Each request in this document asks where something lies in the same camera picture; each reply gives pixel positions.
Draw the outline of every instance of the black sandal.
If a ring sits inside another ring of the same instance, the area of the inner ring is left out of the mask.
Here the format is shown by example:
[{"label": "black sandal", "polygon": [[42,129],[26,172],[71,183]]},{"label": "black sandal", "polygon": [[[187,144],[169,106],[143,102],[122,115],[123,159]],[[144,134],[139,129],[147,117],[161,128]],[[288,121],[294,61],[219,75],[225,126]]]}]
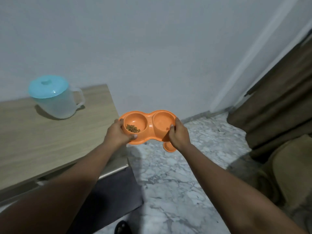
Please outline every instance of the black sandal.
[{"label": "black sandal", "polygon": [[127,222],[122,220],[117,223],[114,234],[132,234],[132,232]]}]

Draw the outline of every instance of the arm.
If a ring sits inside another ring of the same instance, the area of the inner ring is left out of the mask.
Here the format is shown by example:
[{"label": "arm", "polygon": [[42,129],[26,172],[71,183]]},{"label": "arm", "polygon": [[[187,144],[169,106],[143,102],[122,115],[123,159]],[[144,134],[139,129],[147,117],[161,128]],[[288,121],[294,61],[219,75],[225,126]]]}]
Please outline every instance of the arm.
[{"label": "arm", "polygon": [[134,139],[115,120],[104,142],[60,176],[0,213],[1,233],[66,233],[111,155]]},{"label": "arm", "polygon": [[306,233],[263,194],[203,155],[178,118],[169,137],[231,233]]}]

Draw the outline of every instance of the person's left hand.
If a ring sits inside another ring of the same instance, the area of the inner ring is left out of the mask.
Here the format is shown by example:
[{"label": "person's left hand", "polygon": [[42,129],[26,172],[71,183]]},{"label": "person's left hand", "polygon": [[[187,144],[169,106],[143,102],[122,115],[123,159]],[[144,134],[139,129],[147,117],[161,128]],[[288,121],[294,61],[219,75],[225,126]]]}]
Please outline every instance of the person's left hand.
[{"label": "person's left hand", "polygon": [[104,144],[111,147],[114,151],[138,137],[138,135],[135,134],[126,135],[121,129],[122,126],[123,119],[120,119],[120,121],[115,119],[115,122],[107,129],[104,138]]}]

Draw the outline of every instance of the pitcher handle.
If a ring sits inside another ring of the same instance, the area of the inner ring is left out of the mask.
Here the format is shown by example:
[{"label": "pitcher handle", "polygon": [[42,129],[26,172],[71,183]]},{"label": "pitcher handle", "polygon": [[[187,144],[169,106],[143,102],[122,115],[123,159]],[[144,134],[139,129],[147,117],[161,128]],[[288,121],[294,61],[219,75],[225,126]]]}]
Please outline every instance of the pitcher handle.
[{"label": "pitcher handle", "polygon": [[75,92],[75,91],[79,92],[79,95],[81,97],[81,102],[79,104],[77,104],[77,108],[80,108],[82,105],[85,104],[85,98],[83,96],[82,90],[80,88],[74,87],[72,85],[70,86],[70,90],[73,92]]}]

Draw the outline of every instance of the orange pet bowl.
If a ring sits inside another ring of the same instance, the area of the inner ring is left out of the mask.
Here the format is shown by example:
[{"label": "orange pet bowl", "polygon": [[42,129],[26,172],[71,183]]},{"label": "orange pet bowl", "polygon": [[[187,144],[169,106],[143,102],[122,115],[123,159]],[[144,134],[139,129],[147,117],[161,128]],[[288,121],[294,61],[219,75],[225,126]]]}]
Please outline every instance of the orange pet bowl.
[{"label": "orange pet bowl", "polygon": [[[157,110],[151,113],[131,111],[123,114],[119,119],[124,120],[122,130],[126,134],[137,134],[138,137],[129,144],[142,144],[149,139],[163,141],[163,147],[167,152],[174,152],[176,149],[169,140],[170,125],[175,125],[176,116],[166,110]],[[138,133],[128,131],[126,126],[134,125],[140,130]]]}]

